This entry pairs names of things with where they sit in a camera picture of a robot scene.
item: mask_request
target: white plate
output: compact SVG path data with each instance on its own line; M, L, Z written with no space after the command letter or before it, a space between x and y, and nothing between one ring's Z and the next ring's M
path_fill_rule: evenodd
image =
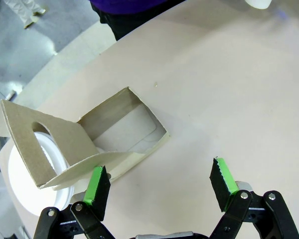
M34 134L52 168L59 175L67 168L60 150L48 134L41 132L35 132ZM46 207L57 207L59 210L65 209L73 196L73 186L58 191L54 191L53 188L38 189L16 146L12 148L10 154L8 175L12 190L17 199L24 208L37 216L40 216L41 211Z

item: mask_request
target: tabletop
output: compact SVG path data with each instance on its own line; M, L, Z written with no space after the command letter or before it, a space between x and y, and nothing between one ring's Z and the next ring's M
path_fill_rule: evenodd
M215 156L257 194L281 192L299 230L296 13L288 1L268 10L243 1L186 1L114 44L39 108L77 121L130 86L169 131L165 145L112 184L104 224L115 237L209 236L222 216L209 180ZM0 152L0 166L33 235L38 217L8 181L12 145ZM237 238L259 236L243 224Z

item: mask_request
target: cardboard box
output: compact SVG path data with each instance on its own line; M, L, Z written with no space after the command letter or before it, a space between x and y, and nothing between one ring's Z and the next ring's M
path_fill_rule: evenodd
M53 137L67 170L56 175L34 136L36 131ZM169 138L153 112L128 87L77 123L0 101L0 136L12 137L38 188L66 187L100 165L106 166L114 181Z

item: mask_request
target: person's leg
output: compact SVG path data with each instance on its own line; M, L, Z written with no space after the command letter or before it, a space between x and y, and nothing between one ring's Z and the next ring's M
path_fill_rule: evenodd
M31 10L33 13L44 14L45 9L43 9L39 4L37 4L34 0L21 0L23 4Z
M33 23L30 14L26 11L21 0L4 0L4 2L20 17L21 21L24 23L24 27Z
M101 23L107 23L116 40L121 39L123 36L127 35L134 29L138 28L139 26L143 25L145 22L149 21L150 19L160 15L161 13L165 12L166 10L172 8L173 6L178 5L179 3L185 0L167 0L166 2L152 7L146 11L135 13L135 14L109 14L106 12L102 12L97 9L92 3L92 9L98 13L100 16Z

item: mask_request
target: green tape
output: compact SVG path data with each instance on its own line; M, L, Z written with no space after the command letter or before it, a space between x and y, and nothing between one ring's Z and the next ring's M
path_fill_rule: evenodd
M231 195L237 193L239 191L239 188L231 175L229 168L227 167L227 164L225 163L225 160L223 158L216 158L218 162L218 166L220 169L220 173L224 178L225 184L228 188L228 191Z
M98 190L98 185L100 182L102 171L103 171L103 167L96 167L93 170L93 174L89 182L89 186L85 192L85 196L83 199L83 202L85 202L89 206L91 206L92 201L95 200L95 195Z

